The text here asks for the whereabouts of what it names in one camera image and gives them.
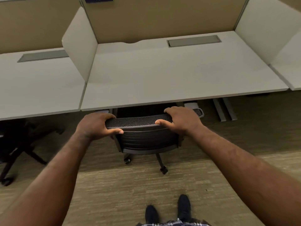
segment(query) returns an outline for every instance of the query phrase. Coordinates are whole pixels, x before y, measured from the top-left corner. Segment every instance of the black sneaker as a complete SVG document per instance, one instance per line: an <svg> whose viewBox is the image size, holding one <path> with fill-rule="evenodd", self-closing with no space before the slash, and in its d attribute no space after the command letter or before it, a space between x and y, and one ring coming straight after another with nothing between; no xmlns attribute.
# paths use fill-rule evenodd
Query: black sneaker
<svg viewBox="0 0 301 226"><path fill-rule="evenodd" d="M178 219L182 222L191 221L191 206L187 195L181 194L178 200Z"/></svg>
<svg viewBox="0 0 301 226"><path fill-rule="evenodd" d="M159 224L159 214L154 206L149 205L145 209L145 221L147 224Z"/></svg>

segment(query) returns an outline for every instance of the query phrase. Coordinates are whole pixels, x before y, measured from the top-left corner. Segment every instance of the plaid shirt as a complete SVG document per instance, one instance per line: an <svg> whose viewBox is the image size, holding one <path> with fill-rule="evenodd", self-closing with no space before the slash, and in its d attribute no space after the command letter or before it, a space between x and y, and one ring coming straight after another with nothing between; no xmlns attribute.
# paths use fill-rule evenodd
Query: plaid shirt
<svg viewBox="0 0 301 226"><path fill-rule="evenodd" d="M142 226L210 226L209 224L204 223L185 223L177 219L176 221L168 221L163 224L143 224Z"/></svg>

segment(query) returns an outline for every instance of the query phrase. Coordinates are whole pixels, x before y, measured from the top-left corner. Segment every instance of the black office chair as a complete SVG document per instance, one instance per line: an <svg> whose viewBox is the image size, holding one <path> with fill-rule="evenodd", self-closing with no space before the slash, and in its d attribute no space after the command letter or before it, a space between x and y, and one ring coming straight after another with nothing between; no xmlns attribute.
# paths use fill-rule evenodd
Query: black office chair
<svg viewBox="0 0 301 226"><path fill-rule="evenodd" d="M0 174L0 182L3 186L9 186L15 179L14 176L6 177L10 168L22 152L25 152L39 163L46 165L47 162L33 152L33 142L41 139L52 132L62 134L64 129L51 128L38 134L31 132L36 128L35 124L26 119L0 121L0 163L6 163Z"/></svg>
<svg viewBox="0 0 301 226"><path fill-rule="evenodd" d="M169 114L164 114L163 111L167 107L174 106L175 104L160 104L148 105L130 108L119 108L117 111L116 119L106 121L107 129L121 128L124 134L114 135L113 139L117 145L119 152L126 153L124 162L129 164L132 155L151 155L155 154L159 164L160 171L163 174L168 172L164 166L160 153L167 152L181 146L183 140L182 136L164 128L161 125L156 125L155 121L163 119L172 122ZM194 109L199 118L204 116L200 108ZM129 117L130 114L156 114L150 116Z"/></svg>

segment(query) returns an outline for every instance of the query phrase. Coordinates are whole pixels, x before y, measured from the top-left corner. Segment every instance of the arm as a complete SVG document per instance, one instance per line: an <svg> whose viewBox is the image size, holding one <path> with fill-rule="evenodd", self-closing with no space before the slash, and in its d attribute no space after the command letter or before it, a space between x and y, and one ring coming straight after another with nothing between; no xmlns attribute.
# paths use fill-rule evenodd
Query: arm
<svg viewBox="0 0 301 226"><path fill-rule="evenodd" d="M86 115L66 145L20 197L0 216L1 226L62 225L72 199L80 162L92 140L120 133L107 130L112 114Z"/></svg>
<svg viewBox="0 0 301 226"><path fill-rule="evenodd" d="M193 110L172 107L165 112L173 123L156 124L191 136L265 225L301 225L300 182L210 131Z"/></svg>

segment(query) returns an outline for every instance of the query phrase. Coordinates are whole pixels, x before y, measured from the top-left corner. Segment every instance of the beige carpet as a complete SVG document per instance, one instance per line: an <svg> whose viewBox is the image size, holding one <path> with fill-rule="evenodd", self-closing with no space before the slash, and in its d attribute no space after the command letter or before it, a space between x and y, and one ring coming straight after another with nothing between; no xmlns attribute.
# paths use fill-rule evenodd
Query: beige carpet
<svg viewBox="0 0 301 226"><path fill-rule="evenodd" d="M199 101L202 121L212 130L301 180L301 92L260 97L232 97L237 121L220 123L211 100ZM36 153L50 159L68 140L86 113L37 117L42 123L66 125L66 132L41 140ZM135 225L153 204L163 221L176 218L180 194L188 194L195 218L212 225L262 225L238 198L212 161L189 139L180 149L162 154L169 173L162 175L154 155L136 156L125 165L114 142L104 138L91 144L83 159L65 226ZM0 187L0 212L43 168L23 154L11 172L16 181Z"/></svg>

